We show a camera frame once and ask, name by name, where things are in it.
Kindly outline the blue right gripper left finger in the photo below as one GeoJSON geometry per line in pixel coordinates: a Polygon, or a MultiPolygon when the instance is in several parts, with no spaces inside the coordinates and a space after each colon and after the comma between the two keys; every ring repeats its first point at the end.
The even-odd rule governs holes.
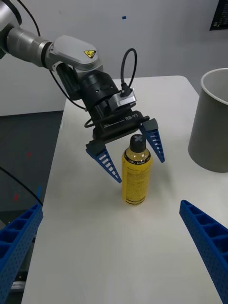
{"type": "Polygon", "coordinates": [[[2,304],[6,301],[42,219],[42,207],[36,204],[0,231],[0,302],[2,304]]]}

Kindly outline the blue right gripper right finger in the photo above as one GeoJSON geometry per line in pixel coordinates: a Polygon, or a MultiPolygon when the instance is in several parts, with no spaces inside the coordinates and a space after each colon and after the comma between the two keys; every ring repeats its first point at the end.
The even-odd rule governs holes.
{"type": "Polygon", "coordinates": [[[179,214],[222,303],[228,303],[228,229],[186,200],[179,214]]]}

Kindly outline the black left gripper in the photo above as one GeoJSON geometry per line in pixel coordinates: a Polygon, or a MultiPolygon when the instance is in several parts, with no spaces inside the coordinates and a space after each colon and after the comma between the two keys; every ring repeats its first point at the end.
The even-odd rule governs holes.
{"type": "Polygon", "coordinates": [[[122,180],[105,144],[125,137],[139,128],[160,162],[164,163],[165,156],[156,119],[150,120],[149,116],[143,116],[137,110],[129,109],[116,118],[97,124],[93,129],[93,140],[86,145],[87,154],[118,183],[121,183],[122,180]]]}

